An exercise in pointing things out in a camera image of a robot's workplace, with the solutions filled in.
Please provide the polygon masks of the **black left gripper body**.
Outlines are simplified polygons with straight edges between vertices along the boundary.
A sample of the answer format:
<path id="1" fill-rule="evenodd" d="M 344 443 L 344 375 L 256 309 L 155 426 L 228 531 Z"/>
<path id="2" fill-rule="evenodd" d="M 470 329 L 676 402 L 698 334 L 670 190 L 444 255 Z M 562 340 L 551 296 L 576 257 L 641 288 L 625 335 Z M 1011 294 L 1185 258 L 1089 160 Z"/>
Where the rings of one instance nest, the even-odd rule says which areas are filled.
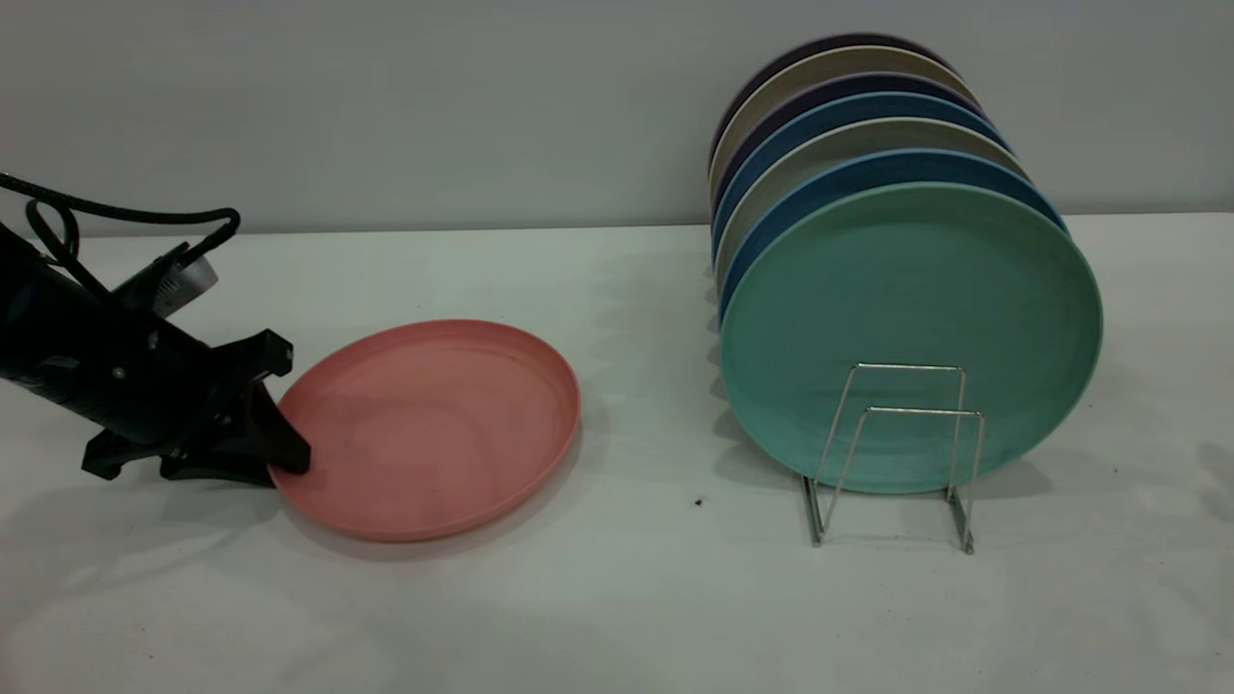
<path id="1" fill-rule="evenodd" d="M 292 363 L 294 347 L 269 330 L 211 347 L 81 294 L 39 295 L 39 396 L 100 426 L 81 468 L 105 480 L 181 448 L 255 456 L 248 391 Z"/>

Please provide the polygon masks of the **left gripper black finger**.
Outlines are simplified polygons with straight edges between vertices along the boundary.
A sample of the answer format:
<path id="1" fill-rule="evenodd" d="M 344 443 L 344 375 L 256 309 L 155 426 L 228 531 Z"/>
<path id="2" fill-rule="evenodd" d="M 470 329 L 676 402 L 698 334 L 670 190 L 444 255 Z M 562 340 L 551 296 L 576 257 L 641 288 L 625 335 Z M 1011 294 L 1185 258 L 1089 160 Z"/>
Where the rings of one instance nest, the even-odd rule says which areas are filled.
<path id="1" fill-rule="evenodd" d="M 181 448 L 160 457 L 159 474 L 167 480 L 225 480 L 274 487 L 267 462 L 244 452 L 218 448 Z"/>
<path id="2" fill-rule="evenodd" d="M 283 416 L 283 410 L 262 382 L 253 384 L 248 391 L 246 432 L 264 466 L 296 475 L 308 473 L 311 445 Z"/>

